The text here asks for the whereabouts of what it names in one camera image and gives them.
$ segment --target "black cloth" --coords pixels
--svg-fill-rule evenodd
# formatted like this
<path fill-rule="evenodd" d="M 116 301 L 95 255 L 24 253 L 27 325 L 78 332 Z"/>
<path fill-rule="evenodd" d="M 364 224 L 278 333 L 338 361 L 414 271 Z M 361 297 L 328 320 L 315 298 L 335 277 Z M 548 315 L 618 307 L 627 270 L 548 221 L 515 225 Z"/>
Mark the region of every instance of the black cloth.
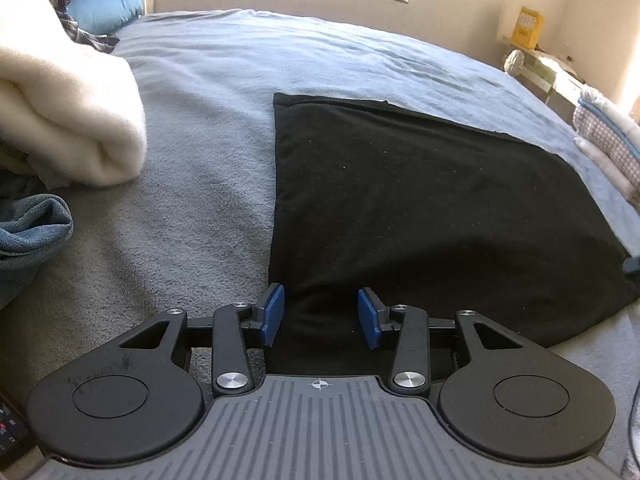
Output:
<path fill-rule="evenodd" d="M 273 372 L 379 373 L 357 290 L 452 318 L 477 310 L 551 346 L 639 297 L 578 174 L 507 134 L 387 102 L 274 96 Z"/>
<path fill-rule="evenodd" d="M 110 54 L 116 44 L 120 41 L 115 36 L 96 36 L 78 28 L 78 22 L 66 13 L 66 6 L 71 0 L 49 0 L 51 6 L 56 10 L 58 19 L 66 34 L 75 43 L 87 44 L 98 52 Z"/>

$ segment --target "yellow package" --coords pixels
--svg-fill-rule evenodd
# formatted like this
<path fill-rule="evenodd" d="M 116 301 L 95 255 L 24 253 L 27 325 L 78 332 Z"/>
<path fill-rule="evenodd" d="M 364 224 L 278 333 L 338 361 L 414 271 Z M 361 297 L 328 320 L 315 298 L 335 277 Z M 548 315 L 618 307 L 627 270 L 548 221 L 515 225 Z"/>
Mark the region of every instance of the yellow package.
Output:
<path fill-rule="evenodd" d="M 545 17 L 542 14 L 522 7 L 511 41 L 524 48 L 535 48 L 540 39 L 543 23 L 545 23 Z"/>

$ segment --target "gray ribbed plate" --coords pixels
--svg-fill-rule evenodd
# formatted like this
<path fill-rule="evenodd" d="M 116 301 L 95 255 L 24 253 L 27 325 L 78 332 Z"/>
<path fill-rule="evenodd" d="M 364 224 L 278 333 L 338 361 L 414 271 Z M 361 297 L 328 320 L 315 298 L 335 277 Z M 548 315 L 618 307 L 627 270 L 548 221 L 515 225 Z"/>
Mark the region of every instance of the gray ribbed plate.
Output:
<path fill-rule="evenodd" d="M 47 460 L 34 480 L 613 480 L 594 458 L 563 466 L 503 464 L 463 447 L 430 406 L 384 392 L 373 377 L 267 376 L 217 400 L 162 456 L 113 469 Z"/>

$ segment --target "gray fleece blanket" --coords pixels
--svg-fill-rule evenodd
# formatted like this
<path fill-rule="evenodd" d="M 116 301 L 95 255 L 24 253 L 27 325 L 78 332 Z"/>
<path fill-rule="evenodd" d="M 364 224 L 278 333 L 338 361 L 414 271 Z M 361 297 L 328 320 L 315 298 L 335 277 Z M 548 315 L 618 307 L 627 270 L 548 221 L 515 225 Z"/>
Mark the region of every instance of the gray fleece blanket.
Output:
<path fill-rule="evenodd" d="M 267 12 L 178 12 L 124 28 L 148 123 L 148 158 L 128 184 L 61 190 L 75 234 L 0 311 L 0 378 L 18 400 L 48 372 L 159 310 L 206 316 L 267 284 L 274 206 L 273 93 L 388 100 L 557 153 L 612 229 L 640 253 L 640 218 L 517 81 L 436 46 Z M 603 458 L 619 470 L 639 375 L 638 315 L 626 309 L 558 349 L 612 389 Z M 195 373 L 206 377 L 201 354 Z"/>

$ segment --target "wire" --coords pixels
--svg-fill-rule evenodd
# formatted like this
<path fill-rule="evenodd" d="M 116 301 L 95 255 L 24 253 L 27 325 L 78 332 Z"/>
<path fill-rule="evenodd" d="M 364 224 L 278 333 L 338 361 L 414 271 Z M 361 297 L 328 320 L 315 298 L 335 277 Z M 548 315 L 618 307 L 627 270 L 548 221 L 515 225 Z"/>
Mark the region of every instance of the wire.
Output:
<path fill-rule="evenodd" d="M 634 462 L 636 463 L 636 467 L 638 471 L 640 471 L 640 460 L 638 459 L 638 454 L 636 453 L 636 447 L 634 446 L 634 432 L 633 432 L 633 421 L 634 416 L 636 414 L 636 410 L 638 409 L 638 400 L 640 400 L 640 381 L 638 381 L 638 386 L 636 386 L 636 392 L 634 393 L 634 402 L 631 406 L 631 413 L 629 413 L 629 421 L 628 427 L 626 428 L 626 437 L 629 439 L 629 449 L 631 451 L 631 456 L 634 458 Z"/>

